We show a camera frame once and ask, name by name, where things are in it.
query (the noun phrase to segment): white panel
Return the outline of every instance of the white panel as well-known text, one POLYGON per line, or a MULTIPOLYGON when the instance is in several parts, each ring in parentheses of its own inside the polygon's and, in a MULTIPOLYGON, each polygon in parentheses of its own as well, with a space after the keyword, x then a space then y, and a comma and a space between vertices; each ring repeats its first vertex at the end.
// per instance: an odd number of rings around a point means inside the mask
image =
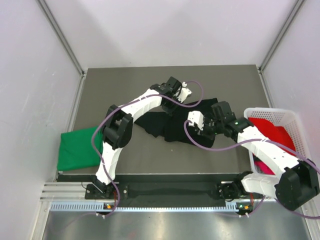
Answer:
POLYGON ((0 4, 0 236, 31 231, 80 76, 35 0, 0 4))
POLYGON ((46 0, 82 68, 259 65, 293 0, 46 0))
MULTIPOLYGON (((265 70, 277 108, 298 113, 320 166, 320 1, 307 0, 265 70)), ((320 212, 320 199, 316 199, 320 212)))

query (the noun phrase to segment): white basket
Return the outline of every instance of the white basket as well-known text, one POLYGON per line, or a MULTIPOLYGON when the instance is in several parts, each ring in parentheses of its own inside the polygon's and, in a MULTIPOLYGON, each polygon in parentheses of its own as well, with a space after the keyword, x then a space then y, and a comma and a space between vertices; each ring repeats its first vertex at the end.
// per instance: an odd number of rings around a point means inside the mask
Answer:
MULTIPOLYGON (((277 127, 284 127, 290 135, 295 150, 304 157, 310 158, 305 136, 303 135, 302 125, 293 111, 279 108, 252 107, 244 110, 245 118, 266 119, 277 127)), ((255 166, 252 152, 249 151, 251 169, 254 173, 263 174, 261 169, 255 166)))

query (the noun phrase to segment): gray table surface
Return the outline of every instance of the gray table surface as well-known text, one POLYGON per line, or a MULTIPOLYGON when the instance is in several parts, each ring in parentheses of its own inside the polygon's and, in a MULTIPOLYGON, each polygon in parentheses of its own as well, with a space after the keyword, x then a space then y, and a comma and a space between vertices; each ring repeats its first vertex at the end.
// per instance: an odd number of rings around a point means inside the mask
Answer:
POLYGON ((304 219, 275 202, 264 202, 251 217, 240 219, 210 212, 118 212, 106 219, 81 215, 50 212, 43 240, 311 240, 304 219))
MULTIPOLYGON (((152 84, 166 82, 173 76, 180 81, 198 80, 204 97, 228 101, 236 116, 246 108, 268 107, 256 66, 174 66, 89 69, 81 96, 74 129, 97 126, 110 105, 121 105, 145 92, 152 84)), ((200 90, 187 102, 196 101, 200 90)), ((216 138, 215 148, 233 144, 223 136, 216 138)), ((120 155, 117 173, 238 173, 250 169, 248 152, 239 147, 224 152, 208 152, 179 142, 154 138, 138 126, 133 128, 130 143, 120 155)), ((96 168, 65 173, 94 174, 96 168)), ((44 240, 310 240, 303 218, 297 217, 275 202, 265 202, 250 218, 231 218, 205 212, 118 212, 111 218, 81 212, 50 212, 44 240)))
MULTIPOLYGON (((74 130, 99 125, 108 108, 121 105, 143 94, 156 83, 170 76, 183 81, 197 80, 204 88, 204 98, 218 98, 230 103, 237 117, 250 107, 268 107, 255 65, 165 66, 90 68, 84 83, 74 130)), ((197 101, 200 89, 191 84, 192 96, 186 103, 197 101)), ((234 144, 218 136, 214 148, 234 144)), ((97 168, 83 168, 65 174, 95 174, 97 168)), ((180 142, 154 138, 139 126, 133 127, 132 139, 123 149, 117 173, 238 173, 250 170, 248 151, 243 147, 209 152, 180 142)))

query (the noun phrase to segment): purple cable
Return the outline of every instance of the purple cable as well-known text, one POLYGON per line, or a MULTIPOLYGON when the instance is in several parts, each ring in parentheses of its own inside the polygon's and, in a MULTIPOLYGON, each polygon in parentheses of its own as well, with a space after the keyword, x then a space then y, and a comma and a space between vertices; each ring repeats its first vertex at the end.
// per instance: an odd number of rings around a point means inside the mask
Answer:
POLYGON ((187 84, 188 84, 188 83, 195 83, 195 84, 197 84, 197 85, 200 87, 200 89, 201 89, 201 97, 200 97, 200 99, 199 99, 199 101, 198 101, 197 103, 195 103, 195 104, 193 104, 193 105, 185 105, 185 104, 182 104, 182 103, 180 103, 180 102, 178 102, 178 101, 175 101, 175 100, 173 100, 173 99, 171 99, 170 97, 165 96, 165 95, 161 95, 161 94, 151 94, 151 95, 148 95, 148 96, 144 96, 144 97, 142 97, 141 99, 136 99, 136 100, 133 100, 133 101, 131 101, 131 102, 128 102, 128 103, 126 103, 126 104, 124 104, 124 105, 119 106, 117 109, 113 110, 108 116, 106 116, 106 118, 100 123, 100 125, 99 125, 99 126, 97 127, 97 129, 94 131, 94 133, 93 133, 93 135, 92 135, 92 138, 91 138, 91 145, 92 145, 93 149, 95 150, 96 154, 98 154, 98 156, 100 157, 100 160, 101 160, 102 165, 103 165, 104 173, 106 174, 107 178, 110 180, 111 184, 114 186, 114 188, 115 188, 115 190, 116 190, 116 193, 117 193, 117 196, 118 196, 118 199, 117 199, 117 201, 116 201, 116 203, 115 203, 114 208, 111 210, 111 212, 110 212, 108 215, 106 215, 106 217, 109 217, 110 215, 112 215, 112 214, 115 212, 115 209, 118 207, 118 204, 119 204, 119 202, 120 202, 120 192, 119 192, 119 189, 118 189, 117 185, 116 185, 115 182, 112 180, 112 178, 110 177, 110 175, 109 175, 109 173, 108 173, 108 171, 107 171, 107 169, 106 169, 104 158, 102 157, 101 153, 99 152, 99 150, 98 150, 97 147, 95 146, 95 138, 96 138, 98 132, 100 131, 100 129, 102 128, 102 126, 108 121, 108 119, 111 118, 111 116, 114 115, 116 112, 118 112, 120 109, 122 109, 122 108, 124 108, 124 107, 126 107, 126 106, 129 106, 129 105, 131 105, 131 104, 135 104, 135 103, 137 103, 137 102, 139 102, 139 101, 143 101, 144 99, 147 99, 147 98, 151 98, 151 97, 162 97, 162 98, 167 99, 167 100, 169 100, 169 101, 171 101, 171 102, 173 102, 173 103, 175 103, 175 104, 177 104, 177 105, 179 105, 179 106, 181 106, 181 107, 185 107, 185 108, 194 108, 194 107, 196 107, 197 105, 199 105, 199 104, 201 103, 202 99, 204 98, 204 89, 203 89, 203 87, 201 86, 201 84, 200 84, 198 81, 187 81, 186 83, 187 83, 187 84))
MULTIPOLYGON (((164 99, 167 99, 167 100, 169 100, 169 101, 171 101, 171 102, 173 102, 173 103, 175 103, 175 104, 177 104, 177 105, 179 105, 179 106, 181 106, 181 107, 185 107, 185 108, 194 108, 194 107, 196 107, 197 105, 199 105, 199 104, 201 103, 201 101, 202 101, 203 98, 204 98, 204 89, 203 89, 203 87, 201 86, 201 84, 200 84, 198 81, 192 80, 192 81, 186 81, 186 83, 187 83, 187 84, 188 84, 188 83, 197 84, 197 85, 199 86, 199 88, 201 89, 201 97, 200 97, 199 101, 197 101, 195 104, 185 105, 185 104, 182 104, 182 103, 180 103, 180 102, 178 102, 178 101, 175 101, 175 100, 171 99, 171 98, 168 97, 168 96, 164 96, 164 95, 161 95, 161 94, 151 94, 151 95, 148 95, 148 96, 144 96, 144 97, 142 97, 141 99, 133 100, 133 101, 131 101, 131 102, 128 102, 128 103, 126 103, 126 104, 124 104, 124 105, 121 105, 120 107, 116 108, 116 109, 113 110, 108 116, 106 116, 106 118, 100 123, 100 125, 99 125, 99 126, 97 127, 97 129, 94 131, 94 133, 93 133, 93 135, 92 135, 92 138, 91 138, 91 145, 92 145, 94 151, 96 152, 96 154, 99 155, 100 160, 101 160, 101 162, 103 163, 104 173, 106 174, 106 176, 107 176, 108 179, 110 180, 111 184, 114 186, 114 188, 115 188, 115 190, 116 190, 116 193, 117 193, 117 196, 118 196, 118 199, 117 199, 117 201, 116 201, 116 203, 115 203, 115 205, 114 205, 114 208, 113 208, 107 215, 105 215, 105 217, 110 217, 110 216, 115 212, 116 208, 118 207, 119 202, 120 202, 120 191, 119 191, 119 188, 117 187, 117 185, 115 184, 115 182, 114 182, 114 181, 112 180, 112 178, 110 177, 110 175, 109 175, 109 173, 108 173, 108 171, 107 171, 107 169, 106 169, 106 166, 105 166, 105 160, 104 160, 104 158, 102 157, 101 153, 99 152, 99 150, 97 149, 97 147, 96 147, 96 145, 95 145, 95 138, 96 138, 98 132, 100 131, 100 129, 102 128, 102 126, 106 123, 106 121, 107 121, 112 115, 114 115, 116 112, 118 112, 120 109, 122 109, 122 108, 124 108, 124 107, 126 107, 126 106, 129 106, 129 105, 131 105, 131 104, 135 104, 135 103, 137 103, 137 102, 139 102, 139 101, 142 101, 142 100, 147 99, 147 98, 150 98, 150 97, 162 97, 162 98, 164 98, 164 99)), ((84 213, 84 214, 76 217, 74 220, 70 221, 66 226, 64 226, 64 227, 63 227, 61 230, 59 230, 59 231, 53 230, 52 225, 50 225, 50 230, 53 232, 53 234, 59 234, 59 233, 61 233, 62 231, 64 231, 67 227, 69 227, 71 224, 73 224, 74 222, 76 222, 77 220, 79 220, 80 218, 82 218, 82 217, 84 217, 84 216, 88 216, 88 215, 95 215, 95 214, 96 214, 95 212, 89 212, 89 213, 87 212, 87 213, 84 213)))
MULTIPOLYGON (((221 152, 221 151, 226 151, 226 150, 230 150, 230 149, 233 149, 233 148, 236 148, 238 146, 241 146, 242 144, 246 144, 246 143, 251 143, 251 142, 257 142, 257 141, 261 141, 263 139, 260 139, 260 138, 253 138, 253 139, 249 139, 249 140, 244 140, 244 141, 241 141, 241 142, 238 142, 234 145, 231 145, 231 146, 227 146, 227 147, 223 147, 223 148, 209 148, 209 147, 205 147, 205 146, 201 146, 199 143, 197 143, 189 134, 188 132, 188 129, 187 129, 187 124, 188 123, 191 123, 190 120, 186 120, 184 122, 184 125, 183 125, 183 128, 184 128, 184 132, 186 134, 186 136, 188 137, 188 139, 197 147, 201 148, 201 149, 204 149, 204 150, 207 150, 207 151, 211 151, 211 152, 221 152)), ((272 141, 272 140, 266 140, 265 141, 266 143, 270 143, 270 144, 273 144, 273 145, 276 145, 282 149, 285 149, 286 151, 292 153, 293 155, 297 156, 299 159, 305 161, 307 164, 309 164, 314 170, 316 170, 316 172, 318 174, 320 174, 320 168, 318 168, 312 161, 310 161, 309 159, 307 159, 305 156, 302 156, 299 152, 296 152, 292 149, 290 149, 289 147, 285 146, 285 145, 282 145, 281 143, 278 143, 278 142, 275 142, 275 141, 272 141)), ((300 217, 303 217, 303 218, 306 218, 306 219, 314 219, 314 220, 319 220, 320 219, 320 216, 306 216, 306 215, 303 215, 301 213, 298 213, 298 212, 295 212, 295 211, 290 211, 292 212, 293 214, 297 215, 297 216, 300 216, 300 217)))

